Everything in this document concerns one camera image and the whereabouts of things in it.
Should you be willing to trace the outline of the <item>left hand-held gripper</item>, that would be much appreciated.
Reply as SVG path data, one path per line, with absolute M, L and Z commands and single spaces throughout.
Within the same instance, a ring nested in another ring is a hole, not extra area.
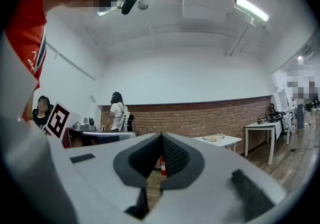
M 79 114 L 57 101 L 48 118 L 46 130 L 51 136 L 63 139 L 66 129 L 73 128 L 80 120 Z

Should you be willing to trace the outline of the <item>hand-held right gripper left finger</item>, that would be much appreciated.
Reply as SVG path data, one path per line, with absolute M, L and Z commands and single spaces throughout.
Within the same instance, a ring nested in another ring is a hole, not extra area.
M 150 133 L 110 144 L 69 149 L 49 137 L 51 157 L 72 202 L 76 223 L 160 222 L 155 213 L 139 220 L 125 212 L 136 204 L 140 189 L 125 185 L 113 165 L 119 152 L 154 136 Z

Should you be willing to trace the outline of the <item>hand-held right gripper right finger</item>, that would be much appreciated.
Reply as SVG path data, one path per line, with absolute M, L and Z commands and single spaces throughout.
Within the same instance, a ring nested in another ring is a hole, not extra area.
M 231 174 L 237 169 L 274 204 L 286 197 L 277 181 L 237 153 L 193 138 L 176 134 L 173 137 L 203 155 L 204 169 L 189 187 L 163 191 L 147 215 L 148 223 L 244 223 L 243 204 L 231 181 Z

